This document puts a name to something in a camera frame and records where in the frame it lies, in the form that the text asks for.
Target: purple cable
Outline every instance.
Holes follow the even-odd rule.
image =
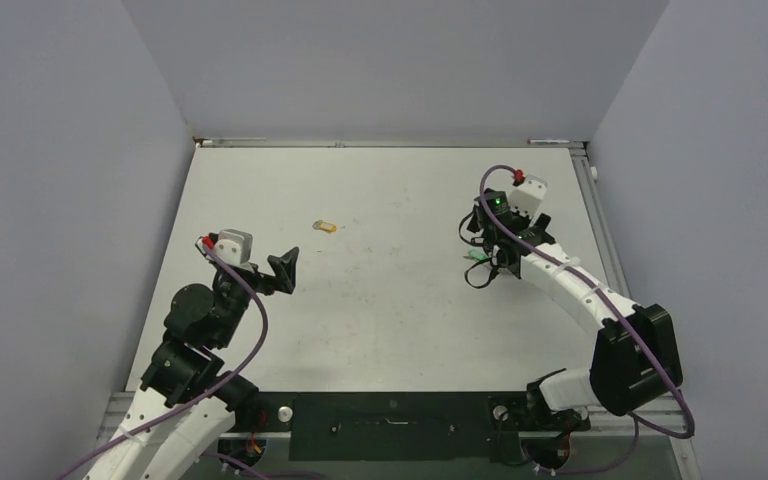
[[[616,460],[613,462],[603,465],[601,467],[596,468],[584,468],[581,470],[555,470],[555,475],[594,475],[597,473],[604,473],[608,470],[613,470],[623,463],[625,463],[626,460],[631,458],[631,455],[634,453],[634,450],[637,448],[637,441],[640,439],[640,423],[638,423],[637,419],[634,419],[634,437],[631,439],[631,446],[628,447],[628,450],[621,456],[617,457]],[[528,451],[524,449],[525,453],[525,460],[531,460],[531,457],[528,455]],[[543,467],[541,465],[537,465],[541,471],[552,473],[552,470],[546,467]]]
[[[229,457],[228,455],[223,455],[221,453],[205,452],[205,453],[202,453],[201,456],[218,458],[225,463],[230,463],[231,465],[239,468],[240,470],[243,470],[245,472],[243,475],[247,477],[257,477],[257,478],[260,478],[261,480],[269,480],[270,478],[288,478],[288,477],[306,477],[306,478],[323,478],[324,477],[324,475],[322,475],[321,473],[307,472],[304,470],[288,470],[286,472],[275,472],[275,473],[270,473],[268,475],[265,475],[263,473],[256,471],[255,469],[251,468],[245,463],[237,460],[236,458]]]
[[[205,390],[204,393],[199,395],[198,397],[190,400],[189,402],[178,406],[163,415],[155,418],[154,420],[150,420],[139,427],[131,430],[128,432],[128,435],[133,436],[137,435],[138,433],[142,433],[149,428],[160,424],[162,422],[165,422],[166,420],[169,420],[170,418],[179,415],[183,412],[186,412],[189,408],[193,407],[195,404],[199,403],[200,401],[204,400],[205,398],[213,395],[217,390],[222,388],[226,383],[230,382],[232,378],[236,377],[240,371],[242,371],[246,366],[251,363],[252,359],[254,359],[254,356],[257,355],[257,352],[260,351],[260,348],[263,347],[263,342],[266,341],[266,332],[269,330],[269,320],[266,316],[266,307],[263,306],[263,301],[260,299],[260,297],[257,296],[257,293],[252,289],[248,283],[246,283],[245,280],[243,280],[242,277],[240,277],[237,272],[234,271],[233,268],[229,267],[225,262],[219,259],[219,257],[216,256],[215,253],[213,253],[213,250],[211,249],[205,249],[205,252],[207,255],[216,263],[219,265],[222,270],[225,270],[225,272],[230,275],[234,280],[237,281],[237,283],[240,284],[241,287],[243,287],[243,290],[246,291],[246,293],[249,294],[249,297],[251,297],[252,300],[254,300],[254,303],[257,305],[257,309],[260,310],[260,316],[263,318],[263,329],[260,331],[260,338],[257,339],[257,343],[255,343],[254,348],[252,348],[252,351],[249,353],[249,355],[243,360],[242,363],[240,363],[239,366],[237,366],[236,369],[234,369],[230,375],[227,375],[225,378],[223,378],[221,381],[217,382],[216,385],[208,388]],[[75,470],[81,468],[84,464],[92,460],[93,458],[101,455],[102,453],[110,450],[111,448],[115,447],[116,445],[119,445],[120,443],[124,442],[128,437],[125,435],[120,435],[119,437],[116,437],[109,442],[105,443],[104,445],[96,448],[92,452],[84,455],[81,457],[80,460],[75,462],[71,467],[67,468],[63,473],[61,473],[57,480],[65,480],[65,478]]]
[[[496,225],[496,228],[504,232],[505,235],[510,237],[513,241],[515,241],[520,246],[528,249],[528,251],[530,251],[531,253],[537,255],[538,257],[546,260],[547,262],[553,265],[556,265],[556,266],[561,265],[562,262],[557,258],[554,258],[553,256],[536,249],[535,247],[523,241],[521,238],[514,235],[514,233],[508,230],[504,225],[502,225],[502,222],[500,222],[499,219],[496,218],[496,215],[493,214],[493,211],[490,209],[490,205],[487,204],[487,198],[484,196],[484,190],[485,190],[485,185],[487,184],[487,179],[490,177],[490,174],[497,170],[506,170],[512,174],[516,173],[516,170],[514,170],[512,167],[509,167],[508,165],[494,165],[484,173],[483,177],[481,177],[481,185],[479,186],[480,190],[479,190],[478,200],[481,202],[481,207],[484,208],[484,211],[487,213],[487,216],[490,217],[490,221],[492,221],[493,224]],[[626,320],[625,316],[622,313],[620,313],[617,306],[614,305],[614,303],[608,298],[605,292],[603,292],[601,288],[596,288],[597,285],[593,283],[593,281],[590,280],[587,277],[587,275],[584,275],[576,268],[567,268],[566,271],[578,277],[578,279],[584,282],[584,284],[587,285],[588,287],[595,289],[596,295],[599,297],[599,300],[601,300],[602,303],[605,304],[605,306],[608,308],[608,310],[610,310],[611,313],[615,317],[617,317],[617,321],[619,321],[620,324],[623,326],[623,328],[626,329],[628,334],[631,335],[631,338],[634,340],[634,343],[636,343],[637,346],[640,347],[640,351],[643,352],[643,355],[646,356],[646,359],[649,360],[650,364],[652,364],[652,368],[654,368],[655,371],[658,372],[658,376],[661,377],[661,380],[667,386],[667,389],[670,391],[673,397],[675,397],[676,402],[678,402],[679,404],[679,407],[681,407],[681,411],[682,413],[684,413],[684,418],[685,418],[685,421],[687,422],[687,431],[674,432],[660,425],[655,425],[649,420],[646,420],[645,418],[641,418],[639,415],[637,415],[634,412],[629,413],[629,416],[635,419],[636,421],[642,423],[643,425],[646,425],[647,427],[651,428],[652,430],[663,433],[664,435],[667,435],[673,438],[679,438],[679,439],[687,439],[692,437],[696,433],[696,421],[693,419],[693,414],[690,412],[690,406],[687,405],[687,402],[684,400],[684,396],[675,386],[675,383],[673,383],[669,375],[667,375],[667,372],[666,370],[664,370],[663,365],[661,365],[661,362],[659,362],[658,359],[655,358],[655,354],[652,353],[652,350],[649,348],[648,345],[646,345],[646,342],[643,341],[643,338],[640,336],[640,334],[637,333],[636,330],[634,330],[634,327],[632,327],[631,324],[628,322],[628,320]]]

